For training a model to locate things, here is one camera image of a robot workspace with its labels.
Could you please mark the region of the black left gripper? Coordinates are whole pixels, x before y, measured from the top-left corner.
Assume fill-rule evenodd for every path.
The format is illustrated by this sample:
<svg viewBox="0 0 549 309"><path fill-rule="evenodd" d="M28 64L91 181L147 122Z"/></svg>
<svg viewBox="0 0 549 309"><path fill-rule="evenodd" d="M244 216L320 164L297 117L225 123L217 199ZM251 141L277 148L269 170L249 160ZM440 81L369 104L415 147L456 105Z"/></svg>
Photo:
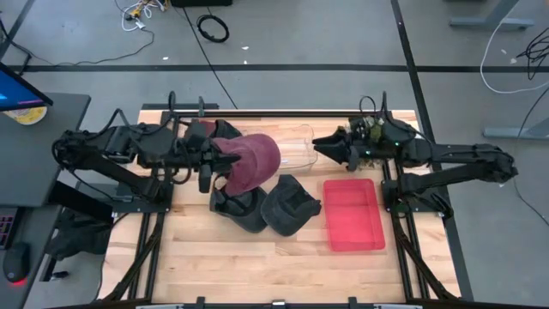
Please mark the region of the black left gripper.
<svg viewBox="0 0 549 309"><path fill-rule="evenodd" d="M192 136L188 141L192 167L198 171L198 184L200 192L209 192L213 175L212 162L216 166L231 165L240 160L238 154L214 153L211 140L203 136ZM218 176L227 177L230 167L220 167L215 170Z"/></svg>

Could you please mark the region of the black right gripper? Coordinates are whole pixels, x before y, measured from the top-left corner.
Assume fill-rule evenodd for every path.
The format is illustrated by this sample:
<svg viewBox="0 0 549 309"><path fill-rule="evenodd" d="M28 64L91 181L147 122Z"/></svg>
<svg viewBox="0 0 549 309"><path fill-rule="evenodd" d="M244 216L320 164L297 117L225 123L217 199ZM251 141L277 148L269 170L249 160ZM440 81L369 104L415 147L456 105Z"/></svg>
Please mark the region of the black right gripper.
<svg viewBox="0 0 549 309"><path fill-rule="evenodd" d="M386 158L386 149L380 142L351 141L351 135L345 130L337 130L330 136L312 140L315 150L338 164L347 163L347 170L354 172L363 161ZM346 146L334 146L340 142Z"/></svg>

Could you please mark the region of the maroon corduroy cap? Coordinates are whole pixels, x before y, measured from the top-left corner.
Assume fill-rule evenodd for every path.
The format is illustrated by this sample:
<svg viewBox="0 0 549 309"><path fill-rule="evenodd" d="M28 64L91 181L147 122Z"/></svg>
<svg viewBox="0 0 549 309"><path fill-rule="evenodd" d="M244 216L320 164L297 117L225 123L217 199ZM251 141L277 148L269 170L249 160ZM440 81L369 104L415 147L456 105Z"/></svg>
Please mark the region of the maroon corduroy cap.
<svg viewBox="0 0 549 309"><path fill-rule="evenodd" d="M279 169L281 152L273 138L265 134L251 134L232 139L216 137L214 144L224 155L238 155L232 163L225 193L238 196L269 180Z"/></svg>

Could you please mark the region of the dark grey corduroy cap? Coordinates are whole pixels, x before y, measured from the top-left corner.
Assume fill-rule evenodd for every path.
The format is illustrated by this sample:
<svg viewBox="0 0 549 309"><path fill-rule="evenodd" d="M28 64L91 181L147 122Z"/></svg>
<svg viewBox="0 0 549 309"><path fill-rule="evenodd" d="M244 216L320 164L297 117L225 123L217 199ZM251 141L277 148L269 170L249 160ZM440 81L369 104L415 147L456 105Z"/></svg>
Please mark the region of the dark grey corduroy cap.
<svg viewBox="0 0 549 309"><path fill-rule="evenodd" d="M291 174L283 174L261 205L261 216L279 235L294 235L308 220L319 215L315 199Z"/></svg>
<svg viewBox="0 0 549 309"><path fill-rule="evenodd" d="M217 119L211 137L233 139L242 136L242 133L224 119Z"/></svg>
<svg viewBox="0 0 549 309"><path fill-rule="evenodd" d="M209 198L209 210L217 215L230 219L249 233L260 233L267 222L262 218L261 206L268 193L261 187L238 195L229 195L226 192L225 174L217 174L212 182L212 191Z"/></svg>

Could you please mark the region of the clear plastic bin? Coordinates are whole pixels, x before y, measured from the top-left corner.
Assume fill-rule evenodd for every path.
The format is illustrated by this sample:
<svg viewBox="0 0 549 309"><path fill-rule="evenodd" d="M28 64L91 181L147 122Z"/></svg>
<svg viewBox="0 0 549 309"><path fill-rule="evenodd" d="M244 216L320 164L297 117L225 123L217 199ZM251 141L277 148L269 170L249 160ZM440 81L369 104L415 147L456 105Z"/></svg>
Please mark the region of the clear plastic bin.
<svg viewBox="0 0 549 309"><path fill-rule="evenodd" d="M265 134L274 139L281 153L280 173L304 171L317 162L318 154L312 145L314 130L308 124L255 125L240 130L244 135Z"/></svg>

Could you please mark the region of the red translucent plastic bin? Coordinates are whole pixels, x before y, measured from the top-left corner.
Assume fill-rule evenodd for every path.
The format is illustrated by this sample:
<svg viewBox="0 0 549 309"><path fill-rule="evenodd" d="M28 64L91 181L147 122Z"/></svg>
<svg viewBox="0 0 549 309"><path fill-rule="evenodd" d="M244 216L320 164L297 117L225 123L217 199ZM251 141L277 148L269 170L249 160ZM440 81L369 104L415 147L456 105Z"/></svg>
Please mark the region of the red translucent plastic bin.
<svg viewBox="0 0 549 309"><path fill-rule="evenodd" d="M329 247L336 252L379 251L385 237L371 179L330 179L323 183Z"/></svg>

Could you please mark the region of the dark office chair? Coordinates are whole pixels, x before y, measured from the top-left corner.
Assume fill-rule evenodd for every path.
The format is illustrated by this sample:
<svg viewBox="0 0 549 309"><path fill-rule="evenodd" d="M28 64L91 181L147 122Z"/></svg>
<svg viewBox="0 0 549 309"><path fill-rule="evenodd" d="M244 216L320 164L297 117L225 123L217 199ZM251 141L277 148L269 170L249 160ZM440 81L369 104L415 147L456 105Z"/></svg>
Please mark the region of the dark office chair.
<svg viewBox="0 0 549 309"><path fill-rule="evenodd" d="M45 252L57 261L73 257L80 252L94 255L106 253L112 226L89 215L64 210L55 224L56 235Z"/></svg>

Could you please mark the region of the grey desk leg foot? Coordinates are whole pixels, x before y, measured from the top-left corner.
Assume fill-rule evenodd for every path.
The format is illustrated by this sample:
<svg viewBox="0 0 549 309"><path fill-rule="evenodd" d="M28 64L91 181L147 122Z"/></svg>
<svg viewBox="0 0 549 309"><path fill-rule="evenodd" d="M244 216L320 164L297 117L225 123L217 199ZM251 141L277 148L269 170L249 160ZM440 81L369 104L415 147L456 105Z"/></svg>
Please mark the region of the grey desk leg foot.
<svg viewBox="0 0 549 309"><path fill-rule="evenodd" d="M518 138L524 140L549 141L549 118L531 127L485 127L482 135L486 138Z"/></svg>
<svg viewBox="0 0 549 309"><path fill-rule="evenodd" d="M481 30L523 31L534 25L531 19L510 17L520 0L500 0L485 17L452 17L451 27L476 28Z"/></svg>

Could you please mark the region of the dark grey desk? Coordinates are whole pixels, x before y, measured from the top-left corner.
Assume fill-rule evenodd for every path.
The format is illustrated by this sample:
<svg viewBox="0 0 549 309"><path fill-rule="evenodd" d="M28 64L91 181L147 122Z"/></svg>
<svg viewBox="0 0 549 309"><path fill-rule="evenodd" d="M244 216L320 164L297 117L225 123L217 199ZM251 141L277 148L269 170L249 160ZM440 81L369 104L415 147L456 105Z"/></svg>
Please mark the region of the dark grey desk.
<svg viewBox="0 0 549 309"><path fill-rule="evenodd" d="M20 283L3 273L6 251L0 249L0 309L22 309L37 276L44 249L62 209L49 196L60 173L51 145L66 130L77 130L91 97L86 94L48 93L53 105L37 124L22 125L0 117L0 216L15 214L13 243L29 245L30 270Z"/></svg>

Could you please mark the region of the monitor with blue screen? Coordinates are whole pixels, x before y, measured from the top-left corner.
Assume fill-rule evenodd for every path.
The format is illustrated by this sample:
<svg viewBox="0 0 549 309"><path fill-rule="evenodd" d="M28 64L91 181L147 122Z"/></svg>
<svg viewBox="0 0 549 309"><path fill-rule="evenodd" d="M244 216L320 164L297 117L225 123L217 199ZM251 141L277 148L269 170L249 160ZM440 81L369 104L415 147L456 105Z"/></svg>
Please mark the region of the monitor with blue screen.
<svg viewBox="0 0 549 309"><path fill-rule="evenodd" d="M52 105L52 99L0 62L0 112Z"/></svg>

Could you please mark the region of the black keyboard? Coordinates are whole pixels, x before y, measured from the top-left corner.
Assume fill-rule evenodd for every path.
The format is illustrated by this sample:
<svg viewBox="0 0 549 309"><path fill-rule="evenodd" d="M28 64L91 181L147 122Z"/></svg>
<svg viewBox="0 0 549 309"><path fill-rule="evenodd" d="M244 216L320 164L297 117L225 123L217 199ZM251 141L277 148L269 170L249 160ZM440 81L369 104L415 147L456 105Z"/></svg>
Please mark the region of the black keyboard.
<svg viewBox="0 0 549 309"><path fill-rule="evenodd" d="M10 246L14 225L13 215L0 215L0 250L6 250Z"/></svg>

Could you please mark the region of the black computer mouse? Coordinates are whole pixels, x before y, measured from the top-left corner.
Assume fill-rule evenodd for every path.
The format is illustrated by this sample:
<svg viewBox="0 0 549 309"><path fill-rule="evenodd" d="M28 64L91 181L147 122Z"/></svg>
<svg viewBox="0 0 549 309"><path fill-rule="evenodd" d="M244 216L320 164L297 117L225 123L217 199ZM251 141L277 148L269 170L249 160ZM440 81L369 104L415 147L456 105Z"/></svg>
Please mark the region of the black computer mouse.
<svg viewBox="0 0 549 309"><path fill-rule="evenodd" d="M2 269L8 282L26 279L30 271L30 245L25 242L13 244L5 253Z"/></svg>

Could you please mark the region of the black aluminium table frame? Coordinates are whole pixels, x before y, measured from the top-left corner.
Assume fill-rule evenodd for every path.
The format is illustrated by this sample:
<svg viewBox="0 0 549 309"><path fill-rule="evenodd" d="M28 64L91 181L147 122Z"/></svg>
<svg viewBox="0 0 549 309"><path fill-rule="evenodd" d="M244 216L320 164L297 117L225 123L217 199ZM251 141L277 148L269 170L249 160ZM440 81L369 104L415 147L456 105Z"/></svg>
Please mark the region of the black aluminium table frame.
<svg viewBox="0 0 549 309"><path fill-rule="evenodd" d="M344 125L348 110L219 110L208 119L223 118L237 129L249 126L308 124L314 137L327 136ZM314 197L323 183L347 177L345 167L318 154L317 162L292 174ZM270 228L248 233L209 210L209 197L198 190L196 177L177 185L166 215L160 247L142 266L131 289L135 297L155 303L202 301L207 305L291 306L403 302L407 297L433 296L413 262L397 245L389 213L381 213L385 248L379 251L333 252L324 215L311 218L294 235L283 237Z"/></svg>

